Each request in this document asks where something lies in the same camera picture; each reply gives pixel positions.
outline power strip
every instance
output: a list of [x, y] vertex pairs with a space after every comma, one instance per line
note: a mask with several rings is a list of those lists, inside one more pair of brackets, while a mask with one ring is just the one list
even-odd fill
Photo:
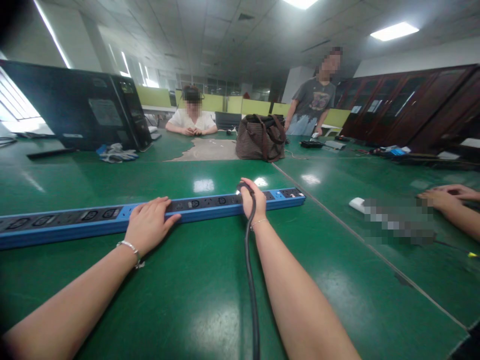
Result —
[[[300, 206], [305, 202], [305, 196], [294, 187], [263, 193], [267, 210]], [[0, 250], [124, 233], [130, 213], [137, 205], [0, 216]], [[176, 199], [166, 211], [166, 219], [181, 214], [180, 223], [236, 216], [243, 213], [242, 196], [227, 194]]]

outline bracelet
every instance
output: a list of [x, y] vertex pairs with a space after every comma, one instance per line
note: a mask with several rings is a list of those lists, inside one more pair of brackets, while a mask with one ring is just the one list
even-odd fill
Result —
[[131, 243], [129, 243], [128, 241], [125, 241], [125, 240], [122, 240], [120, 241], [116, 246], [118, 247], [119, 245], [127, 245], [130, 249], [133, 250], [133, 253], [136, 255], [136, 258], [137, 258], [137, 262], [136, 262], [136, 265], [135, 265], [135, 269], [140, 269], [140, 268], [143, 268], [145, 266], [145, 261], [140, 263], [140, 253], [139, 251], [135, 248], [135, 246], [133, 246]]
[[255, 224], [258, 224], [258, 223], [261, 223], [262, 221], [268, 221], [267, 218], [264, 218], [262, 220], [258, 220], [258, 221], [255, 221], [253, 224], [250, 225], [250, 229], [253, 230], [254, 229], [254, 225]]

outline yellow-green partition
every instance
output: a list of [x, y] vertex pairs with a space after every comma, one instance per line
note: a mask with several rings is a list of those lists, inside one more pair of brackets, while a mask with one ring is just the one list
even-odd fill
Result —
[[283, 115], [283, 117], [286, 118], [287, 114], [289, 113], [289, 109], [290, 104], [281, 104], [276, 102], [273, 104], [273, 109], [271, 110], [271, 113], [275, 115]]
[[325, 125], [331, 125], [337, 128], [343, 128], [349, 115], [350, 115], [350, 110], [330, 109], [323, 123]]
[[142, 105], [170, 108], [170, 94], [168, 89], [157, 87], [136, 86], [136, 92]]
[[266, 101], [243, 99], [241, 103], [242, 114], [268, 115], [270, 103]]
[[[224, 97], [220, 95], [209, 95], [203, 94], [205, 98], [201, 101], [201, 109], [203, 111], [211, 111], [211, 112], [223, 112], [224, 111]], [[184, 108], [184, 100], [180, 100], [182, 97], [181, 90], [175, 90], [175, 98], [176, 104], [179, 108]]]
[[241, 114], [243, 99], [243, 96], [229, 96], [226, 112], [230, 114]]

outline green table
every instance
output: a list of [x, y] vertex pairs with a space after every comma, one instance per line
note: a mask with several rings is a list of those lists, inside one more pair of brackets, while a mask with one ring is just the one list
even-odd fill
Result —
[[[378, 236], [380, 225], [366, 222], [363, 214], [349, 206], [357, 197], [401, 206], [414, 202], [415, 195], [426, 188], [452, 183], [478, 188], [477, 172], [398, 165], [351, 151], [361, 147], [350, 143], [340, 152], [305, 149], [298, 146], [300, 137], [291, 138], [287, 149], [297, 158], [309, 159], [286, 157], [277, 163], [282, 171], [463, 326], [470, 327], [480, 319], [480, 261], [444, 245], [412, 245], [381, 233], [382, 238], [373, 238]], [[429, 220], [438, 240], [480, 254], [480, 244], [440, 213], [431, 210]]]
[[[215, 137], [227, 138], [224, 133]], [[138, 160], [122, 164], [101, 162], [89, 152], [35, 162], [24, 156], [60, 148], [54, 140], [21, 141], [3, 148], [0, 214], [135, 203], [162, 195], [175, 199], [228, 194], [240, 177], [263, 178], [264, 189], [294, 185], [275, 166], [262, 161], [164, 162], [191, 147], [190, 140], [166, 134]], [[350, 160], [332, 160], [331, 167]], [[301, 166], [307, 160], [295, 161]], [[321, 166], [320, 160], [308, 161]], [[295, 164], [284, 159], [277, 165], [283, 169]], [[399, 281], [383, 259], [314, 199], [307, 198], [300, 207], [271, 211], [269, 219], [327, 296], [364, 359], [441, 359], [467, 336], [463, 326], [417, 289]], [[237, 216], [176, 227], [146, 259], [146, 266], [129, 275], [78, 358], [249, 358], [252, 324], [244, 226], [245, 219]], [[2, 331], [122, 238], [115, 234], [0, 252]], [[252, 256], [262, 358], [284, 359], [253, 249]]]

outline handbag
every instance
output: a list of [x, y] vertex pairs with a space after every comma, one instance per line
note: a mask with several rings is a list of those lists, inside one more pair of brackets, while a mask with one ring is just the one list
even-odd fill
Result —
[[235, 151], [240, 159], [276, 162], [285, 157], [284, 117], [247, 115], [238, 126]]

